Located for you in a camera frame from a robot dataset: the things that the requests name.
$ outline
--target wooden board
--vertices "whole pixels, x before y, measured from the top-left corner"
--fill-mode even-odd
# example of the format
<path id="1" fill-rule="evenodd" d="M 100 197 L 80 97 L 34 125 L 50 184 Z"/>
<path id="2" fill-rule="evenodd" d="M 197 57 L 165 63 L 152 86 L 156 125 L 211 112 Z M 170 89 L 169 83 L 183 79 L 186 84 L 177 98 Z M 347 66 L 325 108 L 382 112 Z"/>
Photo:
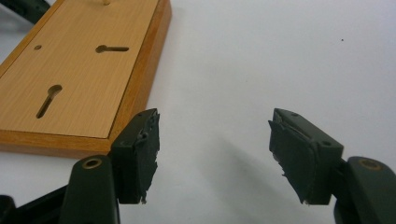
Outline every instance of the wooden board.
<path id="1" fill-rule="evenodd" d="M 0 67 L 0 149 L 106 154 L 146 107 L 170 18 L 169 0 L 57 1 Z"/>

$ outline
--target screw hole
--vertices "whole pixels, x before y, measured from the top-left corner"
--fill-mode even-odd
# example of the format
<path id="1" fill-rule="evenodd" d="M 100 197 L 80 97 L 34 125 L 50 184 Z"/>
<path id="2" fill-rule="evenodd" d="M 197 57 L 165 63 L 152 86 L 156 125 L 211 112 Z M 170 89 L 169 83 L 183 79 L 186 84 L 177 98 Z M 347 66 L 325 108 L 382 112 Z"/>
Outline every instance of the screw hole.
<path id="1" fill-rule="evenodd" d="M 82 168 L 89 170 L 89 169 L 96 168 L 96 167 L 100 166 L 101 164 L 102 164 L 102 160 L 93 158 L 93 159 L 85 161 L 82 164 Z"/>

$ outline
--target white background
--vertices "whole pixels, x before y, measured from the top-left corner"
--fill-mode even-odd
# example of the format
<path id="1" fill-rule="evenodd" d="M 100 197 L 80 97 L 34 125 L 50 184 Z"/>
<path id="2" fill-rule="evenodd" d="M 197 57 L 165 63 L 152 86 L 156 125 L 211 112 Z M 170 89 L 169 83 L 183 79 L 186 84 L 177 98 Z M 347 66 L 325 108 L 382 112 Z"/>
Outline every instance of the white background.
<path id="1" fill-rule="evenodd" d="M 122 223 L 333 223 L 335 199 L 300 204 L 268 150 L 275 107 L 342 143 L 344 159 L 396 170 L 395 1 L 171 2 L 148 101 L 162 114 L 159 168 Z M 0 8 L 0 62 L 31 28 Z M 23 205 L 67 184 L 75 162 L 2 152 L 0 193 Z"/>

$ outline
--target hole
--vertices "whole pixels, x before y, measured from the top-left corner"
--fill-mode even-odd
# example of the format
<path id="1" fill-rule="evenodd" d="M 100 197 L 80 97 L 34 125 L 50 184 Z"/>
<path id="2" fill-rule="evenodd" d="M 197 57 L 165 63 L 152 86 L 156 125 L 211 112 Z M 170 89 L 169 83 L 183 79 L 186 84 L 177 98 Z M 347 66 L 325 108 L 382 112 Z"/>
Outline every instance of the hole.
<path id="1" fill-rule="evenodd" d="M 380 171 L 382 169 L 381 165 L 375 161 L 361 159 L 361 160 L 359 160 L 359 163 L 361 164 L 361 166 L 363 166 L 369 170 Z"/>
<path id="2" fill-rule="evenodd" d="M 105 52 L 105 51 L 125 52 L 125 51 L 128 51 L 128 50 L 129 50 L 129 48 L 127 48 L 127 47 L 108 47 L 108 46 L 106 46 L 106 45 L 99 45 L 99 46 L 95 49 L 95 51 L 96 51 L 97 53 L 103 53 L 103 52 Z"/>
<path id="3" fill-rule="evenodd" d="M 41 106 L 40 110 L 38 110 L 38 113 L 36 117 L 38 119 L 43 118 L 43 116 L 46 114 L 47 110 L 50 107 L 50 104 L 52 103 L 53 99 L 55 99 L 55 96 L 62 90 L 61 85 L 55 85 L 49 88 L 48 93 L 49 95 L 47 96 L 47 99 L 44 101 L 44 104 Z"/>
<path id="4" fill-rule="evenodd" d="M 85 161 L 84 163 L 82 163 L 82 168 L 89 170 L 89 169 L 96 168 L 96 167 L 100 166 L 101 164 L 102 164 L 102 160 L 100 160 L 98 158 L 93 158 L 93 159 L 89 159 L 89 160 Z"/>
<path id="5" fill-rule="evenodd" d="M 325 145 L 326 147 L 329 147 L 332 145 L 332 143 L 330 143 L 328 141 L 323 141 L 322 144 Z"/>

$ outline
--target keyhole hanging slot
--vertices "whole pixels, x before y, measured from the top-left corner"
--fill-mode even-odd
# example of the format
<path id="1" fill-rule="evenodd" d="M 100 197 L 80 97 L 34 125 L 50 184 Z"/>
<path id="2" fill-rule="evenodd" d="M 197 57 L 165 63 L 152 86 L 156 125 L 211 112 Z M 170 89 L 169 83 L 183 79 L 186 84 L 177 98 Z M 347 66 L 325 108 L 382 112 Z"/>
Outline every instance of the keyhole hanging slot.
<path id="1" fill-rule="evenodd" d="M 46 114 L 47 110 L 50 107 L 50 104 L 52 103 L 53 99 L 55 99 L 55 96 L 62 90 L 61 85 L 54 85 L 49 88 L 49 96 L 47 96 L 46 101 L 44 101 L 44 104 L 41 106 L 40 110 L 38 110 L 38 113 L 36 117 L 38 119 L 43 118 L 43 116 Z"/>

